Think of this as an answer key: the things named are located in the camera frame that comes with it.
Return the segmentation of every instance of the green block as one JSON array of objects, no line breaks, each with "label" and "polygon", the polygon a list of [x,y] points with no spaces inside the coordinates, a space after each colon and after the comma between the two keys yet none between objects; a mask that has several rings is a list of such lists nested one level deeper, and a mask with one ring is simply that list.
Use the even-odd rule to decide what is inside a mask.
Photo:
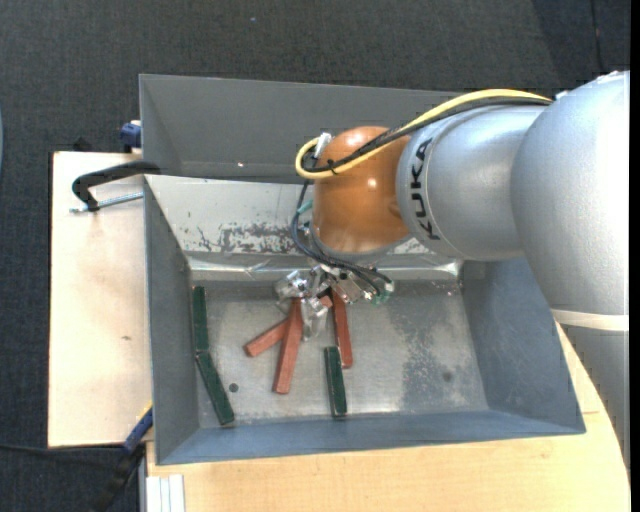
[{"label": "green block", "polygon": [[338,347],[326,347],[324,349],[324,365],[329,388],[331,416],[344,418],[347,414],[347,395],[344,389],[342,361],[340,360]]},{"label": "green block", "polygon": [[196,361],[220,425],[232,423],[235,415],[233,414],[231,403],[222,385],[222,380],[220,380],[220,375],[213,365],[211,355],[208,352],[197,354]]},{"label": "green block", "polygon": [[196,354],[209,351],[209,332],[207,331],[207,302],[204,288],[193,289],[193,339]]}]

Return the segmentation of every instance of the blue object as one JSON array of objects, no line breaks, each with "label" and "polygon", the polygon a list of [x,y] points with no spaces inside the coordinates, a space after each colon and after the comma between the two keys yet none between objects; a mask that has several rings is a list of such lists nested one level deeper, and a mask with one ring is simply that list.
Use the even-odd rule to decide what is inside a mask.
[{"label": "blue object", "polygon": [[149,410],[144,413],[142,418],[140,418],[138,424],[133,427],[133,430],[125,440],[124,445],[122,446],[124,451],[127,453],[133,453],[136,447],[140,444],[140,441],[142,441],[143,436],[147,433],[147,430],[151,428],[151,425],[153,425],[153,408],[150,407]]},{"label": "blue object", "polygon": [[142,147],[142,127],[126,123],[120,128],[120,140],[132,148]]}]

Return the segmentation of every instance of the yellow cable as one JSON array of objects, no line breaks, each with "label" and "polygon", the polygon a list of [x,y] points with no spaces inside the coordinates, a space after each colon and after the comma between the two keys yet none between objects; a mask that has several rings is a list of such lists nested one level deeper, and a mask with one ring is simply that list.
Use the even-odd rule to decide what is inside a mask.
[{"label": "yellow cable", "polygon": [[[468,94],[463,94],[462,96],[458,96],[457,98],[453,98],[452,100],[445,101],[444,103],[438,105],[437,107],[432,108],[431,110],[425,112],[424,114],[416,117],[413,121],[410,121],[409,123],[402,126],[400,130],[404,130],[405,128],[409,128],[418,123],[423,123],[425,121],[428,121],[429,119],[433,119],[434,117],[444,114],[448,110],[452,110],[456,107],[459,107],[460,105],[464,105],[465,103],[469,103],[476,100],[487,99],[487,98],[494,98],[498,96],[509,97],[509,98],[529,98],[532,100],[550,101],[548,98],[545,98],[544,96],[539,96],[537,94],[533,94],[530,92],[514,91],[511,89],[487,89],[484,91],[470,92]],[[317,180],[320,178],[328,178],[330,176],[333,176],[334,173],[340,174],[340,173],[346,172],[349,169],[352,169],[353,167],[364,162],[365,160],[374,157],[380,151],[382,151],[385,147],[384,145],[380,146],[379,148],[376,148],[372,151],[369,151],[368,153],[365,153],[364,155],[359,156],[358,158],[353,159],[351,162],[336,166],[334,167],[333,171],[309,172],[302,167],[302,159],[304,155],[306,155],[313,147],[315,147],[315,145],[318,143],[318,140],[319,138],[315,138],[313,140],[310,140],[306,144],[304,144],[300,148],[300,151],[298,151],[298,154],[296,155],[296,160],[295,160],[296,172],[303,178],[310,179],[310,180]]]}]

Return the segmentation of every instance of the orange wooden block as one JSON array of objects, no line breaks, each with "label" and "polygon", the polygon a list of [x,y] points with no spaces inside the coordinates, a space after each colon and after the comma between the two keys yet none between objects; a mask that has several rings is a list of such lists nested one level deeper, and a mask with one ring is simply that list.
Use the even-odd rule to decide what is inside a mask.
[{"label": "orange wooden block", "polygon": [[278,343],[287,331],[288,320],[283,320],[279,324],[273,326],[266,332],[263,332],[257,338],[254,338],[244,346],[244,351],[250,357],[255,357],[262,354],[265,350],[273,347]]},{"label": "orange wooden block", "polygon": [[291,301],[289,318],[286,320],[287,330],[280,345],[280,358],[273,382],[273,391],[287,394],[291,388],[293,370],[296,366],[298,348],[302,338],[302,313],[300,311],[300,299]]},{"label": "orange wooden block", "polygon": [[351,368],[353,365],[353,352],[351,351],[351,335],[347,321],[347,306],[340,296],[331,290],[333,299],[333,326],[336,337],[336,345],[340,350],[343,368]]}]

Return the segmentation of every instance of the wooden board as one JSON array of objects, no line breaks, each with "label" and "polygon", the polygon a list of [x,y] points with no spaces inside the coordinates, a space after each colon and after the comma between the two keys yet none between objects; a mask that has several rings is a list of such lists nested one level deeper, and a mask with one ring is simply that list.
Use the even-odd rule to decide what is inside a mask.
[{"label": "wooden board", "polygon": [[[142,201],[72,214],[73,180],[140,158],[60,152],[53,157],[50,447],[121,443],[151,400]],[[141,190],[131,178],[98,199]]]}]

